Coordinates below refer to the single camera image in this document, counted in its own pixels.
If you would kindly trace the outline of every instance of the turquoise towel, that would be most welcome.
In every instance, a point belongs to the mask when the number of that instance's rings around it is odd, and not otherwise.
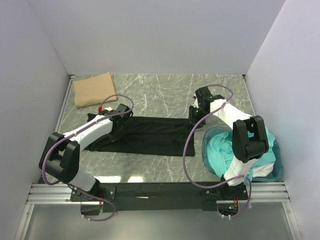
[[[266,136],[269,143],[269,151],[263,154],[251,167],[248,177],[252,180],[253,168],[262,167],[269,163],[274,163],[276,157],[272,148],[274,146],[275,137],[269,132],[268,128],[265,128]],[[229,140],[229,133],[223,132],[213,136],[207,144],[207,159],[208,164],[212,167],[215,174],[221,178],[223,174],[228,170],[232,160],[234,159],[234,153],[232,150],[232,142]]]

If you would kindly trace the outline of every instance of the gray marble tabletop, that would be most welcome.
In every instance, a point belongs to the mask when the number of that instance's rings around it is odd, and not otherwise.
[[[92,75],[72,76],[72,81],[87,79]],[[234,97],[230,100],[238,109],[253,115],[253,107],[242,75],[220,74],[114,74],[117,93],[132,98],[135,116],[188,118],[189,106],[195,90],[209,84],[223,84],[230,87]],[[229,96],[221,87],[210,88],[213,95]],[[76,108],[72,87],[67,92],[59,133],[69,132],[87,122],[88,113],[97,113],[98,106]],[[119,103],[130,106],[121,97],[108,102],[104,107],[115,109]],[[202,140],[205,132],[214,126],[225,126],[217,117],[207,120],[205,127],[194,134],[195,156],[186,158],[190,176],[195,181],[219,181],[219,177],[209,172],[202,160]],[[111,182],[187,182],[182,157],[131,154],[119,152],[91,152],[84,150],[80,155],[80,167],[97,177],[103,183]]]

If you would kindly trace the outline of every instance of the cable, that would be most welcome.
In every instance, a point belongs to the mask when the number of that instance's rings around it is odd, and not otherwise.
[[[130,108],[128,111],[120,112],[120,113],[114,113],[114,114],[111,114],[111,115],[102,117],[102,118],[98,119],[97,121],[93,121],[93,122],[90,123],[89,125],[84,126],[83,128],[79,129],[77,132],[72,133],[71,135],[65,136],[63,139],[57,141],[57,142],[49,149],[49,151],[46,153],[46,155],[45,155],[45,157],[44,157],[44,160],[43,160],[43,163],[42,163],[42,170],[41,170],[41,172],[42,172],[42,178],[43,178],[43,181],[44,181],[46,184],[52,186],[52,185],[55,185],[55,184],[57,184],[57,183],[60,182],[59,180],[58,180],[58,181],[55,181],[55,182],[49,182],[48,179],[47,179],[47,176],[46,176],[46,165],[47,165],[47,161],[48,161],[48,159],[50,158],[52,152],[54,151],[54,149],[55,149],[57,146],[59,146],[59,145],[60,145],[61,143],[63,143],[64,141],[73,138],[74,136],[82,133],[83,131],[87,130],[88,128],[92,127],[93,125],[95,125],[95,124],[97,124],[97,123],[99,123],[99,122],[101,122],[101,121],[103,121],[103,120],[106,120],[106,119],[109,119],[109,118],[112,118],[112,117],[115,117],[115,116],[125,115],[125,114],[128,114],[128,113],[132,112],[132,110],[134,109],[134,106],[135,106],[134,101],[132,101],[132,99],[131,99],[130,97],[125,96],[125,95],[122,95],[122,94],[113,94],[113,95],[108,96],[108,97],[102,102],[102,104],[101,104],[100,106],[102,106],[108,99],[110,99],[110,98],[112,98],[112,97],[115,97],[115,96],[121,96],[121,97],[124,97],[124,98],[128,99],[128,100],[131,102],[131,104],[132,104],[132,105],[131,105],[131,108]],[[86,195],[86,196],[89,197],[89,198],[93,198],[93,199],[96,199],[96,200],[98,200],[98,201],[103,201],[103,202],[105,202],[105,203],[107,203],[107,204],[110,204],[110,205],[112,206],[112,208],[113,208],[113,212],[111,213],[111,215],[108,216],[108,217],[106,217],[106,218],[93,219],[93,218],[89,218],[89,217],[87,217],[87,216],[83,216],[85,219],[88,219],[89,221],[94,221],[94,222],[102,222],[102,221],[105,221],[105,220],[108,220],[108,219],[112,218],[113,215],[115,215],[115,213],[117,212],[117,208],[116,208],[116,206],[114,205],[113,202],[111,202],[111,201],[109,201],[109,200],[107,200],[107,199],[101,198],[101,197],[97,197],[97,196],[91,195],[91,194],[87,193],[86,191],[84,191],[84,190],[82,190],[82,189],[80,189],[80,188],[78,188],[78,190],[79,190],[82,194]]]
[[[187,171],[187,166],[186,166],[186,152],[187,152],[187,147],[188,147],[188,144],[189,144],[189,141],[192,137],[192,135],[194,134],[195,130],[197,129],[197,127],[199,126],[200,123],[202,123],[206,118],[208,118],[209,116],[213,115],[214,113],[220,111],[221,109],[223,109],[225,107],[225,105],[227,104],[227,102],[234,96],[234,92],[227,86],[224,86],[224,85],[221,85],[221,84],[210,84],[206,87],[221,87],[221,88],[224,88],[224,89],[227,89],[231,94],[230,96],[226,99],[226,101],[220,106],[218,107],[217,109],[215,109],[214,111],[208,113],[207,115],[205,115],[203,118],[201,118],[192,128],[192,130],[190,131],[189,133],[189,136],[187,137],[186,141],[185,141],[185,144],[184,144],[184,148],[183,148],[183,154],[182,154],[182,165],[183,165],[183,170],[184,170],[184,173],[185,173],[185,176],[188,178],[188,180],[193,184],[195,185],[196,187],[198,188],[202,188],[202,189],[214,189],[214,188],[217,188],[217,187],[220,187],[234,179],[239,179],[239,178],[246,178],[248,181],[249,181],[249,196],[248,196],[248,200],[246,202],[246,204],[244,205],[244,207],[236,214],[236,215],[233,215],[231,216],[231,218],[234,218],[236,216],[238,216],[239,214],[241,214],[248,206],[249,206],[249,202],[250,202],[250,198],[251,198],[251,192],[252,192],[252,184],[251,184],[251,181],[250,179],[245,176],[245,175],[240,175],[240,176],[234,176],[232,178],[229,178],[228,180],[225,180],[225,181],[222,181],[218,184],[215,184],[215,185],[212,185],[212,186],[203,186],[203,185],[200,185],[198,183],[196,183],[195,181],[192,180],[192,178],[190,177],[190,175],[188,174],[188,171]]]

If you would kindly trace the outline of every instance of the folded black cloth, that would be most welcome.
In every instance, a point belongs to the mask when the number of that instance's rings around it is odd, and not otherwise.
[[[88,114],[88,122],[95,118]],[[118,152],[162,156],[182,156],[192,129],[186,118],[130,116],[120,132],[110,133],[91,143],[86,149],[97,152]],[[194,156],[194,136],[186,156]]]

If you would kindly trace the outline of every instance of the laundry basket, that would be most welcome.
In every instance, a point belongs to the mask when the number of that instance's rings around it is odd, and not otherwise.
[[[204,165],[209,169],[210,172],[213,174],[216,174],[213,168],[209,165],[208,161],[208,154],[207,154],[207,145],[210,139],[218,134],[221,133],[229,133],[229,140],[232,141],[232,129],[229,127],[222,127],[222,126],[215,126],[206,131],[203,137],[202,141],[202,159],[204,162]],[[274,140],[272,151],[275,155],[275,162],[273,165],[273,170],[271,173],[269,173],[265,177],[253,177],[253,182],[277,182],[282,180],[282,176],[284,174],[284,166],[281,162],[281,156],[280,156],[280,147],[276,140]]]

